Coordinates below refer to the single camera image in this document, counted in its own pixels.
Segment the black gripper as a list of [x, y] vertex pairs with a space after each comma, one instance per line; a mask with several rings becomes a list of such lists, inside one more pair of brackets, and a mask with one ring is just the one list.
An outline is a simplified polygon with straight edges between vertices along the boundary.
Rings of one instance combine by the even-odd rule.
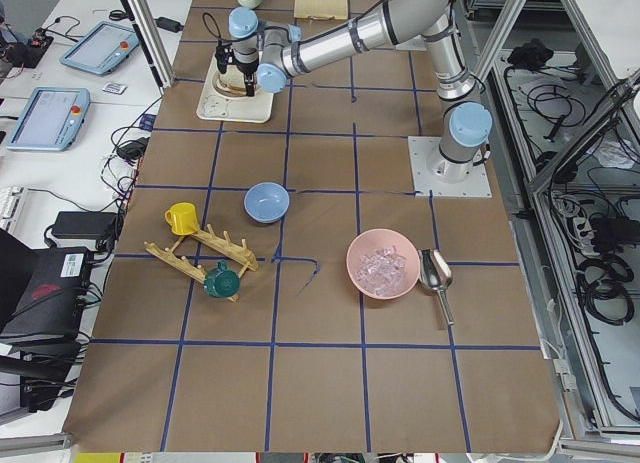
[[253, 97], [259, 64], [257, 42], [253, 40], [223, 42], [220, 40], [217, 43], [214, 56], [220, 74], [225, 74], [229, 65], [234, 65], [244, 74], [246, 96]]

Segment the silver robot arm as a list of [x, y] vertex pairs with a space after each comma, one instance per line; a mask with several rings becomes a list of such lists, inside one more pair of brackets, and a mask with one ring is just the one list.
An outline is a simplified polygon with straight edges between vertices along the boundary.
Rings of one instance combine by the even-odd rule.
[[380, 0], [365, 13], [305, 39], [298, 27], [263, 21], [239, 7], [228, 18], [230, 39], [220, 39], [214, 54], [225, 73], [233, 65], [243, 75], [245, 92], [281, 92], [285, 84], [357, 54], [420, 37], [438, 81], [443, 135], [426, 159], [427, 169], [449, 184], [464, 181], [479, 164], [493, 120], [480, 103], [478, 81], [466, 66], [452, 16], [453, 0]]

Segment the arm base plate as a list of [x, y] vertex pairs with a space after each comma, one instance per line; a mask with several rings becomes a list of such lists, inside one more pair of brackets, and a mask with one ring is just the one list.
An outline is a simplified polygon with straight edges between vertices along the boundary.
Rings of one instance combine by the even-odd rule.
[[440, 140], [440, 137], [408, 138], [415, 195], [424, 198], [491, 198], [481, 152], [477, 151], [470, 162], [452, 163], [441, 155]]

